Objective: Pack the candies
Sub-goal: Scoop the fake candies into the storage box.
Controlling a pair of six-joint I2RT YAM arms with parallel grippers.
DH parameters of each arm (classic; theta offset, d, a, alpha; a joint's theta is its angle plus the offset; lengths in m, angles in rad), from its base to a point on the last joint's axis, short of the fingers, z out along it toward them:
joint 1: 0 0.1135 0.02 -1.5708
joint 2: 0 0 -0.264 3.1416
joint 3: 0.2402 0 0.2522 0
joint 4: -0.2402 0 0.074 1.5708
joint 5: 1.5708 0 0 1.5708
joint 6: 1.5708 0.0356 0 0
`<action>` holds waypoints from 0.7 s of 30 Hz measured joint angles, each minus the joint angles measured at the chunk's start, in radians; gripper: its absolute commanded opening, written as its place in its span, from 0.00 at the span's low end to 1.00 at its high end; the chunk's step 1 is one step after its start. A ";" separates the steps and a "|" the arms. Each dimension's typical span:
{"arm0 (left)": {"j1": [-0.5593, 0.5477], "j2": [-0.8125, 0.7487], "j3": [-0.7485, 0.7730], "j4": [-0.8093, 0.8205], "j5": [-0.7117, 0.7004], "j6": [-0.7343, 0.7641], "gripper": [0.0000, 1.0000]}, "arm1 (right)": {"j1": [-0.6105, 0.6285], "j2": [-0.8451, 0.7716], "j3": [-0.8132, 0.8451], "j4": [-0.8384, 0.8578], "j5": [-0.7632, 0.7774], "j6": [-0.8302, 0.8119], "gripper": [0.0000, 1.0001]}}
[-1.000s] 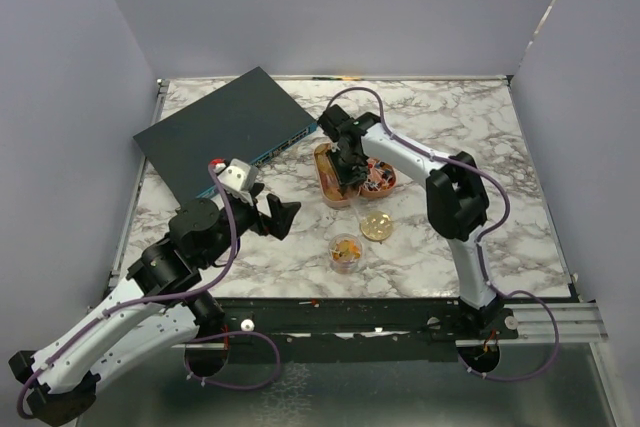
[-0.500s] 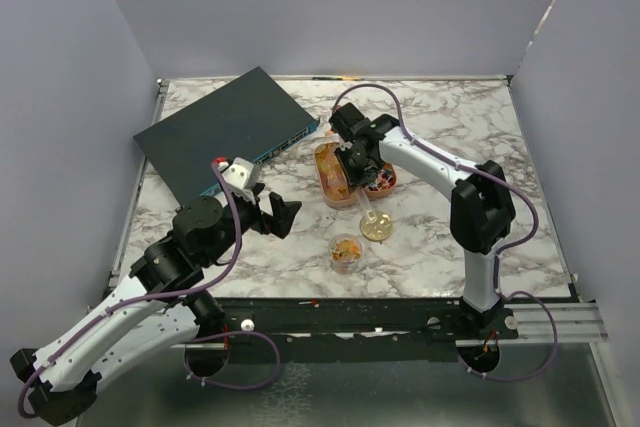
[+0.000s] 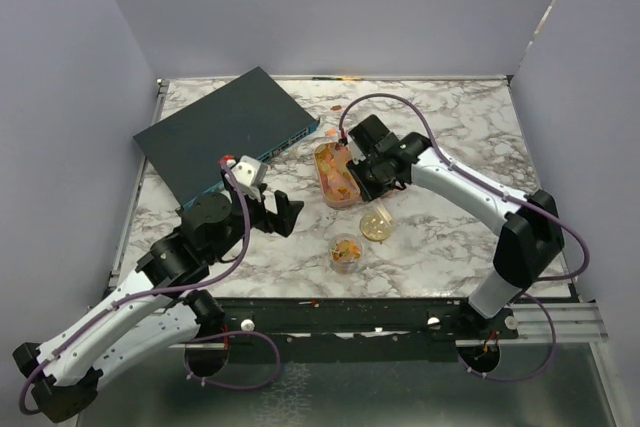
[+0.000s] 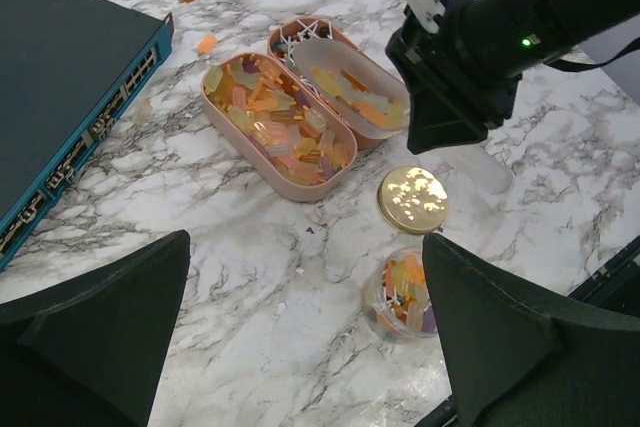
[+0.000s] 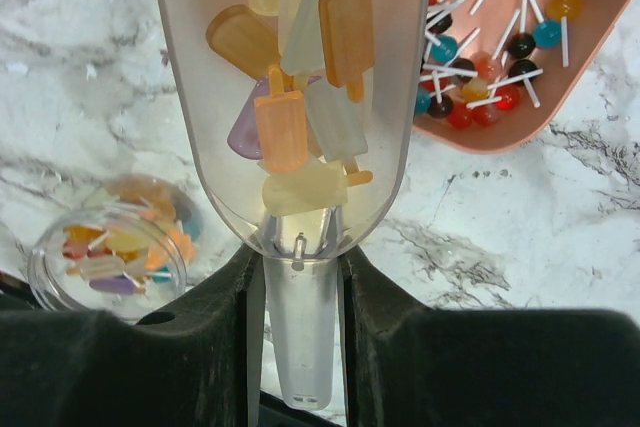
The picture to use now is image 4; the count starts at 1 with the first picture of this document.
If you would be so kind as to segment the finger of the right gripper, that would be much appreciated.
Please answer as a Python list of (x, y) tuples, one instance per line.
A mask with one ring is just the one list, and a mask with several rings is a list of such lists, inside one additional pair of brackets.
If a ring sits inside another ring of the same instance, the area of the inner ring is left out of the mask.
[(488, 129), (457, 87), (431, 69), (399, 67), (410, 96), (407, 147), (414, 154), (438, 148), (479, 144)]

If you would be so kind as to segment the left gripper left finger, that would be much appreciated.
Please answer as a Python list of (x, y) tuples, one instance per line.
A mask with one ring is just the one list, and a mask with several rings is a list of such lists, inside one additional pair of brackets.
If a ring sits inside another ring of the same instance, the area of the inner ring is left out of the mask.
[(2, 425), (147, 425), (189, 267), (180, 230), (3, 303)]

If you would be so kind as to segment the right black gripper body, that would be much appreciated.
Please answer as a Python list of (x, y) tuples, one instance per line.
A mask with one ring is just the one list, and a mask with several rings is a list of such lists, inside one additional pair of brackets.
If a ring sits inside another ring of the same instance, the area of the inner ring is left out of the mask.
[(427, 33), (407, 6), (387, 54), (398, 71), (425, 67), (451, 82), (488, 130), (511, 117), (529, 68), (587, 70), (562, 57), (595, 33), (588, 0), (448, 0), (438, 25), (437, 34)]

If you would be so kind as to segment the clear plastic scoop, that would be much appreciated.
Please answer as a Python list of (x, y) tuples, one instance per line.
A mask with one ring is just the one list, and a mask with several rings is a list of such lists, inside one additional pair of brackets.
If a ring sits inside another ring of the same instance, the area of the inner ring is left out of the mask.
[[(386, 140), (405, 133), (410, 121), (409, 93), (402, 81), (346, 43), (312, 38), (297, 44), (290, 58), (355, 132)], [(438, 148), (435, 155), (486, 192), (510, 190), (513, 173), (478, 144)]]

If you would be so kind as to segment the clear plastic jar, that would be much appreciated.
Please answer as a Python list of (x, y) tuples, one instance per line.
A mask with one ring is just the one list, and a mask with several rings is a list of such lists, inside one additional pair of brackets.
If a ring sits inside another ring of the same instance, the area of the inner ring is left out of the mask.
[(379, 263), (363, 288), (363, 313), (370, 328), (394, 344), (438, 336), (422, 249), (398, 249)]

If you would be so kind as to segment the pink tray of popsicle candies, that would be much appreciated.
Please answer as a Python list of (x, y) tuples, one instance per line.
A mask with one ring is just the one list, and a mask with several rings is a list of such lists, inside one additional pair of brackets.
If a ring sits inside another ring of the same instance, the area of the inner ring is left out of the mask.
[(213, 65), (201, 91), (212, 125), (289, 200), (324, 198), (356, 157), (347, 125), (271, 57), (241, 54)]

